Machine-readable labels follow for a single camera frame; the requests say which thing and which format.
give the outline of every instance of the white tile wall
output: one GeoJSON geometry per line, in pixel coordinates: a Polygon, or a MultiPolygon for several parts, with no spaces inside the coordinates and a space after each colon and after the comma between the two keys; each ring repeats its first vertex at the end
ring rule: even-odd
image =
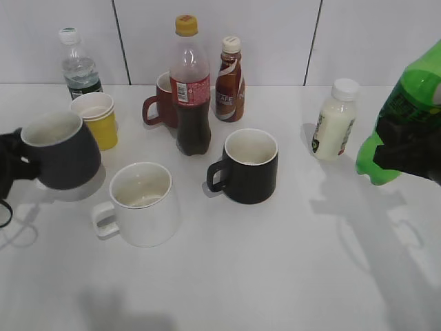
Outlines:
{"type": "Polygon", "coordinates": [[[235,34],[243,42],[243,70],[249,86],[302,85],[319,0],[116,0],[133,84],[155,84],[169,67],[174,20],[195,14],[210,58],[212,83],[221,42],[235,34]]]}
{"type": "Polygon", "coordinates": [[[440,38],[440,0],[324,0],[307,85],[395,85],[440,38]]]}
{"type": "MultiPolygon", "coordinates": [[[[243,40],[247,85],[302,85],[320,0],[115,0],[134,84],[167,70],[174,18],[195,14],[217,76],[221,40],[243,40]]],[[[439,38],[440,0],[324,0],[307,85],[393,85],[439,38]]],[[[63,83],[60,28],[77,27],[103,83],[127,84],[112,0],[0,0],[0,83],[63,83]]]]}
{"type": "Polygon", "coordinates": [[[62,83],[58,31],[79,29],[103,83],[127,75],[110,0],[1,0],[0,83],[62,83]]]}

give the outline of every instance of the tabletop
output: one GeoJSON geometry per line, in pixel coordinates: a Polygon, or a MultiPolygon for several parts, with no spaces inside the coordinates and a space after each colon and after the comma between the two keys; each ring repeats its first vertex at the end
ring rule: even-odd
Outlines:
{"type": "MultiPolygon", "coordinates": [[[[218,121],[205,155],[186,157],[141,105],[154,86],[104,86],[119,142],[84,188],[17,181],[0,233],[0,328],[5,331],[441,330],[441,188],[404,174],[382,187],[354,171],[391,87],[362,88],[347,152],[316,160],[309,145],[328,87],[248,87],[244,117],[218,121]],[[225,137],[260,128],[279,145],[273,196],[241,205],[207,191],[225,137]],[[170,170],[182,224],[155,248],[100,240],[94,205],[123,166],[170,170]]],[[[0,86],[0,132],[68,111],[65,86],[0,86]]]]}

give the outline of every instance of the red mug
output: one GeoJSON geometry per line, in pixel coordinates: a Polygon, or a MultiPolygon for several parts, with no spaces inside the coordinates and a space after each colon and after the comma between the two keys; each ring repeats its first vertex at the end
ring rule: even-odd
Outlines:
{"type": "Polygon", "coordinates": [[[172,86],[170,84],[169,72],[164,72],[156,81],[156,95],[144,101],[143,120],[148,126],[154,126],[158,123],[165,123],[171,128],[178,127],[178,115],[173,107],[172,86]],[[156,102],[158,116],[148,119],[149,107],[156,102]]]}

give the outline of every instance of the yellow bottle cap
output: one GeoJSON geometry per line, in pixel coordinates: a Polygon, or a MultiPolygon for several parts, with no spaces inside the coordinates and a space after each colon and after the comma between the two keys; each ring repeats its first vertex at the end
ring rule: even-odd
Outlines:
{"type": "Polygon", "coordinates": [[[176,18],[176,34],[191,37],[198,33],[198,20],[192,15],[181,15],[176,18]]]}

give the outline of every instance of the yellow paper cup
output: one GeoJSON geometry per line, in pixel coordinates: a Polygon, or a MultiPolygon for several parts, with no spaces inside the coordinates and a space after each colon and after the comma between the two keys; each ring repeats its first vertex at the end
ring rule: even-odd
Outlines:
{"type": "Polygon", "coordinates": [[[114,101],[110,95],[102,92],[83,94],[70,104],[70,109],[83,117],[100,150],[108,150],[118,143],[114,101]]]}

